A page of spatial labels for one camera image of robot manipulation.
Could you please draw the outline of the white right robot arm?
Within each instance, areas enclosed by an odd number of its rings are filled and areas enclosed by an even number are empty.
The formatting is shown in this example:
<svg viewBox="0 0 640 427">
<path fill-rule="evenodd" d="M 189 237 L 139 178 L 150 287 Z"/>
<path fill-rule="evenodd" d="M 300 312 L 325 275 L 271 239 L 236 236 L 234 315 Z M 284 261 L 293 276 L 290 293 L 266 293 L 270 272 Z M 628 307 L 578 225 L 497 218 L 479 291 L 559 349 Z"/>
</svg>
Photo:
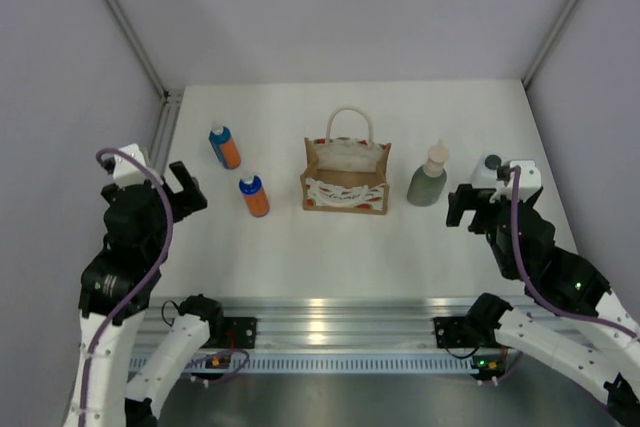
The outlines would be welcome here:
<svg viewBox="0 0 640 427">
<path fill-rule="evenodd" d="M 491 294 L 480 295 L 462 327 L 482 347 L 514 348 L 561 373 L 602 403 L 621 426 L 639 423 L 639 325 L 606 278 L 585 258 L 557 246 L 555 226 L 525 201 L 461 184 L 448 196 L 446 224 L 465 212 L 470 232 L 485 237 L 501 275 L 518 280 L 537 305 L 571 322 L 588 340 L 574 342 Z"/>
</svg>

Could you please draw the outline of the watermelon print canvas bag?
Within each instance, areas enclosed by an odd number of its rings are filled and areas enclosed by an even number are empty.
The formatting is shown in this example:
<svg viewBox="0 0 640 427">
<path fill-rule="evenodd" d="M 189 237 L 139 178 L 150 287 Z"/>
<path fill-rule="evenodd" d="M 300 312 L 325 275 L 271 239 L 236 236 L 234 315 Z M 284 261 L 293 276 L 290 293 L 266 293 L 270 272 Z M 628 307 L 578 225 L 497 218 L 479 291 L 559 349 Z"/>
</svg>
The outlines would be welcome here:
<svg viewBox="0 0 640 427">
<path fill-rule="evenodd" d="M 367 124 L 364 139 L 334 137 L 333 122 L 342 112 L 355 112 Z M 387 163 L 392 145 L 374 140 L 371 117 L 344 105 L 329 116 L 323 137 L 304 140 L 306 168 L 300 176 L 305 211 L 385 215 L 390 186 Z"/>
</svg>

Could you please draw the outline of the orange bottle blue cap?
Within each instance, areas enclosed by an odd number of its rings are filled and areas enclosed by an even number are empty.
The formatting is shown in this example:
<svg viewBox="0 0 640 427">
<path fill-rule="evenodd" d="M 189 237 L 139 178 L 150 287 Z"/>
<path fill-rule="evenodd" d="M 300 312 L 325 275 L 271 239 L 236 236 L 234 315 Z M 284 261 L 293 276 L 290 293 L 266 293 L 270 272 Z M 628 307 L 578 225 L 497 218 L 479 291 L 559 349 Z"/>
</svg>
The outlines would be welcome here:
<svg viewBox="0 0 640 427">
<path fill-rule="evenodd" d="M 252 216 L 260 218 L 269 213 L 269 200 L 263 182 L 258 175 L 243 175 L 239 180 L 238 187 Z"/>
<path fill-rule="evenodd" d="M 228 127 L 214 123 L 208 136 L 218 161 L 225 169 L 233 170 L 241 165 L 241 157 Z"/>
</svg>

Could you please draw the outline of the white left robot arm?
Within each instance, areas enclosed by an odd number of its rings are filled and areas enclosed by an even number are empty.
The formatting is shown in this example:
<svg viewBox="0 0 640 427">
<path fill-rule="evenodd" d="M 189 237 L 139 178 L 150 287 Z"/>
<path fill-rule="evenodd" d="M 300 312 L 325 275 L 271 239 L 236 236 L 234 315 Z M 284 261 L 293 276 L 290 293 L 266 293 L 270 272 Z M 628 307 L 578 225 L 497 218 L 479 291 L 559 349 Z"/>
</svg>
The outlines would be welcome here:
<svg viewBox="0 0 640 427">
<path fill-rule="evenodd" d="M 81 342 L 68 426 L 155 426 L 171 389 L 197 350 L 226 333 L 223 307 L 204 295 L 187 297 L 161 344 L 142 370 L 129 375 L 137 333 L 168 258 L 173 227 L 206 208 L 186 166 L 170 171 L 182 189 L 163 178 L 142 177 L 101 194 L 108 203 L 102 248 L 81 276 Z"/>
</svg>

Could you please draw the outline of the grey green squeeze bottle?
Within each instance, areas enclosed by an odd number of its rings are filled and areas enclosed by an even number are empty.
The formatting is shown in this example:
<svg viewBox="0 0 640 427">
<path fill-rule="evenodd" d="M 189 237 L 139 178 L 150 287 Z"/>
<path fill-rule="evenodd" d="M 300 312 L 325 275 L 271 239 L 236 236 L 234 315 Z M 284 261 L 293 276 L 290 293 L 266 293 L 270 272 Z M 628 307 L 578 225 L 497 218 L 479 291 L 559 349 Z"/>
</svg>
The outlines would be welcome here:
<svg viewBox="0 0 640 427">
<path fill-rule="evenodd" d="M 407 200 L 418 207 L 435 204 L 446 184 L 445 164 L 449 160 L 449 150 L 442 140 L 428 150 L 426 162 L 416 169 L 407 191 Z"/>
</svg>

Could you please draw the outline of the white bottle dark cap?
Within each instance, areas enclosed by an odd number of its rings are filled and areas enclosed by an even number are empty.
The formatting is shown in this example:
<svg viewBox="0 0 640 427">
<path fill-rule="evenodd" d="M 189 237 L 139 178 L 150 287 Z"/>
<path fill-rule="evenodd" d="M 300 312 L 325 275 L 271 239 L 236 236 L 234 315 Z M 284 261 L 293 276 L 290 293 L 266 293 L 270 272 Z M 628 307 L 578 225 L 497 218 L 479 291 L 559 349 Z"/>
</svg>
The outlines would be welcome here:
<svg viewBox="0 0 640 427">
<path fill-rule="evenodd" d="M 502 158 L 495 153 L 485 153 L 477 162 L 470 177 L 470 183 L 477 189 L 492 189 L 498 183 L 498 169 Z"/>
</svg>

